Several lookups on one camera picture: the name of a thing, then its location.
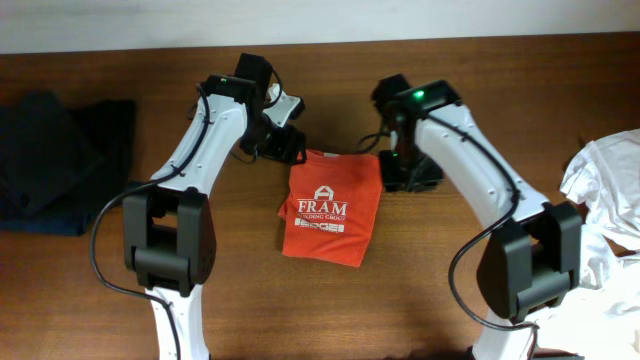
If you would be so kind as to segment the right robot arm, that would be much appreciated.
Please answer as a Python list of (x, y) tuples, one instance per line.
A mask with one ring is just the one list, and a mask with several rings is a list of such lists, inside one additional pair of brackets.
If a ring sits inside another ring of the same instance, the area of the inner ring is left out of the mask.
[[(390, 139), (378, 155), (385, 190), (420, 192), (450, 179), (483, 228), (456, 252), (447, 273), (454, 300), (483, 327), (468, 358), (540, 358), (536, 315), (560, 306), (579, 285), (581, 215), (529, 185), (447, 81), (413, 87), (397, 74), (380, 80), (371, 100)], [(464, 303), (455, 285), (459, 262), (481, 240), (487, 245), (476, 279), (485, 317)]]

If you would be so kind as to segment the red printed t-shirt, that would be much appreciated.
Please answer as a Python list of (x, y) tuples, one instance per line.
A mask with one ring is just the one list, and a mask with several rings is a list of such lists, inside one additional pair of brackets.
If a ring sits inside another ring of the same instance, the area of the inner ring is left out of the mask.
[(376, 156), (307, 150), (306, 162), (291, 168), (278, 211), (285, 221), (282, 254), (360, 267), (382, 191)]

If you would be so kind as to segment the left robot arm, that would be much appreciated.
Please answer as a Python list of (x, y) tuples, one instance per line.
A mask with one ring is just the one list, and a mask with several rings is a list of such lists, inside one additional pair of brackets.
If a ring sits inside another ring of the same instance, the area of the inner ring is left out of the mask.
[(202, 288), (216, 257), (209, 197), (233, 148), (287, 165), (306, 160), (290, 125), (304, 109), (262, 56), (199, 84), (194, 119), (169, 160), (123, 200), (124, 263), (152, 304), (163, 359), (207, 359)]

